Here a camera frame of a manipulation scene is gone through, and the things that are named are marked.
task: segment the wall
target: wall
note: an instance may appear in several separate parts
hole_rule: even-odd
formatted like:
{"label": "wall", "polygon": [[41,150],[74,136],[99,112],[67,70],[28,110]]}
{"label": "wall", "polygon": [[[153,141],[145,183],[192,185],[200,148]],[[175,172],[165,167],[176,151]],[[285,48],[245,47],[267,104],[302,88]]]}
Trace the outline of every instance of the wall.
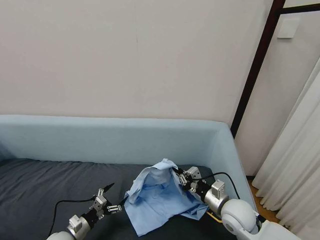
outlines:
{"label": "wall", "polygon": [[[318,2],[288,0],[285,6]],[[276,29],[235,138],[247,175],[255,175],[266,159],[320,56],[320,12],[285,17],[297,16],[294,38],[277,39]]]}
{"label": "wall", "polygon": [[0,114],[230,124],[271,0],[2,0]]}

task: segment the white curtain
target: white curtain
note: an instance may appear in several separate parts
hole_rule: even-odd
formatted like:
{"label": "white curtain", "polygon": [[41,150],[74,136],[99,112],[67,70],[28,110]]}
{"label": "white curtain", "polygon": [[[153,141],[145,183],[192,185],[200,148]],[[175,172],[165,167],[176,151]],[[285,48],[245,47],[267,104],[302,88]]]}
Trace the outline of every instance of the white curtain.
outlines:
{"label": "white curtain", "polygon": [[320,59],[252,185],[281,225],[320,239]]}

